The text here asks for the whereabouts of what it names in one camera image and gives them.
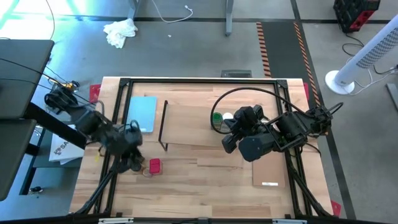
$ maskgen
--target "white cloth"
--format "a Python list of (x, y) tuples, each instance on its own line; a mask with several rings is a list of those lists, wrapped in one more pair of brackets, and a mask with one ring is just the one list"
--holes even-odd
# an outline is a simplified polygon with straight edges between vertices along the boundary
[(126, 37), (135, 37), (137, 27), (134, 25), (132, 19), (126, 19), (125, 21), (113, 22), (112, 24), (104, 26), (104, 32), (108, 35), (106, 40), (112, 46), (116, 48), (122, 48)]

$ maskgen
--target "blue book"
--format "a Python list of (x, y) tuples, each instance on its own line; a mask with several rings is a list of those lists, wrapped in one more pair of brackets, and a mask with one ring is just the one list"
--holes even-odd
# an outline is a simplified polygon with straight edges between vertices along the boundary
[(154, 131), (155, 114), (155, 96), (133, 96), (130, 99), (127, 124), (129, 124), (131, 120), (135, 119), (138, 122), (142, 133), (151, 133)]

